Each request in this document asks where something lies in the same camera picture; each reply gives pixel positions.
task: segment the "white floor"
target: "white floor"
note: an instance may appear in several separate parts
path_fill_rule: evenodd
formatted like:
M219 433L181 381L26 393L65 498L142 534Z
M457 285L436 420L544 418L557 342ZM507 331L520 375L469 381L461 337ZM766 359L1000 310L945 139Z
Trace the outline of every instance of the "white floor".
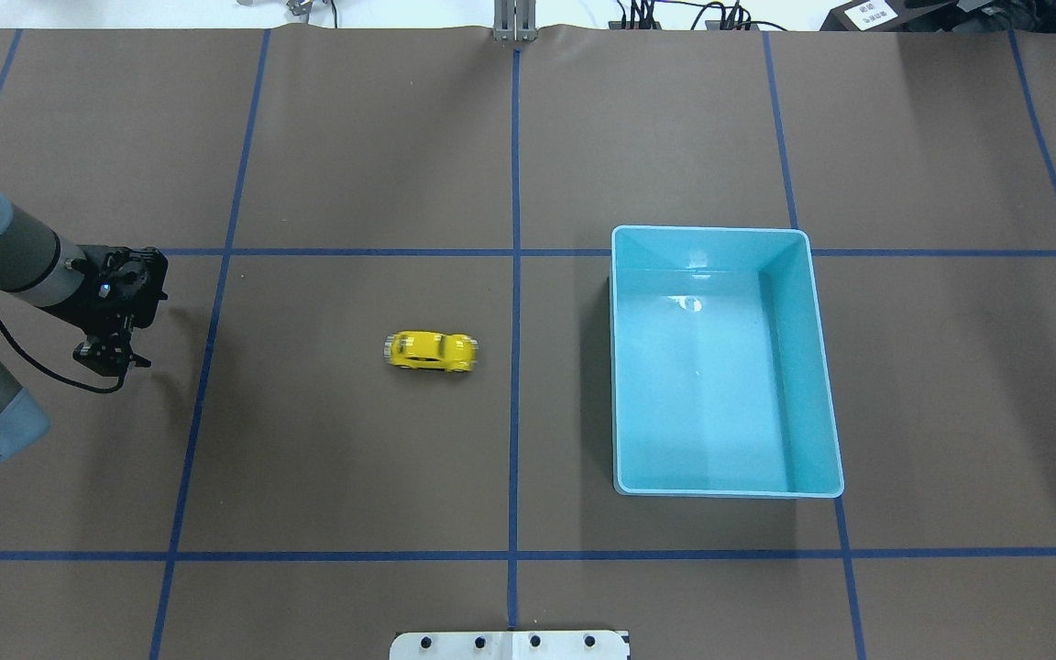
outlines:
M746 0L757 20L789 30L815 31L837 0ZM491 25L493 1L337 0L341 26ZM686 30L698 10L663 3L657 18L665 30ZM706 17L714 18L715 11ZM605 26L621 16L614 0L539 0L540 25ZM29 29L205 29L276 26L302 21L284 0L0 0L0 26ZM317 0L313 24L332 26L332 11Z

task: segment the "rectangular container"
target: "rectangular container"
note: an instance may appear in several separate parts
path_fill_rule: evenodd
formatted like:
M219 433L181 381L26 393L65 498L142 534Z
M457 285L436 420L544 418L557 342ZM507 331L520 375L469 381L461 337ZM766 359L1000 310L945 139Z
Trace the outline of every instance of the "rectangular container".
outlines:
M842 494L804 232L619 226L610 308L617 491Z

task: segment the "toy car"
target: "toy car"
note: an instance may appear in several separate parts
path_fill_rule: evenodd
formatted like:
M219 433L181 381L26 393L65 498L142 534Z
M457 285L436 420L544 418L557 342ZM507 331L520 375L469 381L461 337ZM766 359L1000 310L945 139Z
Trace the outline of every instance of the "toy car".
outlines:
M401 369L470 372L475 366L478 342L467 335L444 335L406 329L385 338L385 361Z

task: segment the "white bracket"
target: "white bracket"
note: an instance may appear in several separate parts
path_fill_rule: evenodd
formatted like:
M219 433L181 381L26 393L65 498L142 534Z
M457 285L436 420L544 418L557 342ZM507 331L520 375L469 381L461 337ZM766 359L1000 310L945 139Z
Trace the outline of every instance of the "white bracket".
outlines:
M536 0L495 0L495 41L535 41Z
M624 630L403 634L390 660L629 660Z

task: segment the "white label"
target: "white label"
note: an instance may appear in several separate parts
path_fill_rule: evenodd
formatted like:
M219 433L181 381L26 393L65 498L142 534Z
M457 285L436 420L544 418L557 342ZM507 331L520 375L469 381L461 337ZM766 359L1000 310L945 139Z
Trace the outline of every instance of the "white label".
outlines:
M899 17L899 14L893 13L887 0L871 0L846 10L846 16L850 17L859 30L871 30L876 24L884 24L891 18Z

